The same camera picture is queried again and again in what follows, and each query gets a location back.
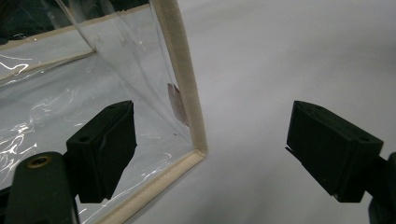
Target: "transparent plastic film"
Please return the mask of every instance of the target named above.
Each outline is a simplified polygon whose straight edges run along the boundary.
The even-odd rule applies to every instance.
[[[65,153],[69,137],[106,106],[121,101],[134,102],[137,148],[111,200],[94,204],[76,198],[81,223],[99,220],[193,150],[186,121],[174,112],[175,105],[178,110],[183,106],[175,98],[179,92],[160,44],[161,31],[150,6],[132,2],[135,5],[58,1],[66,18],[78,27],[74,32],[82,35],[80,43],[96,53],[50,69],[40,67],[40,76],[14,82],[14,76],[4,78],[8,84],[0,87],[1,189],[12,184],[20,161],[45,151]],[[68,35],[54,37],[67,42]],[[15,57],[12,50],[41,53],[19,45],[9,49],[8,57]]]
[[[93,49],[55,2],[0,3],[0,86],[91,53]]]

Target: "small label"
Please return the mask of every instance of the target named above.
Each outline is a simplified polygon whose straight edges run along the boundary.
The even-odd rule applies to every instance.
[[[189,126],[186,111],[184,110],[183,101],[181,100],[180,91],[178,90],[177,86],[168,83],[168,93],[175,118],[184,123],[186,126]]]

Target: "plastic wrinkle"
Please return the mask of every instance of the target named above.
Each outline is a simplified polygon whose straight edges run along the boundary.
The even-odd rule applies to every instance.
[[[80,221],[94,223],[193,146],[170,104],[167,85],[176,79],[150,8],[115,13],[100,1],[97,6],[112,14],[86,21],[88,12],[73,8],[76,2],[61,6],[77,28],[0,48],[0,188],[11,185],[19,162],[45,151],[65,153],[65,141],[99,111],[132,100],[138,146],[114,196],[99,204],[76,198]]]

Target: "black clamp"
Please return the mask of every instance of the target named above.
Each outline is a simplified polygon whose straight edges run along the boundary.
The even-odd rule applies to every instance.
[[[294,102],[287,150],[340,203],[373,200],[372,224],[396,223],[396,153],[379,157],[383,141],[333,112]]]
[[[22,161],[0,191],[0,223],[79,223],[82,203],[110,199],[134,155],[134,104],[110,105],[66,142],[67,152]]]

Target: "white table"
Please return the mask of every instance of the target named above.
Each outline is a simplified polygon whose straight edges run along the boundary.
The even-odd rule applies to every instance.
[[[209,155],[135,217],[143,223],[369,223],[284,149],[294,100],[396,151],[396,3],[179,0]]]

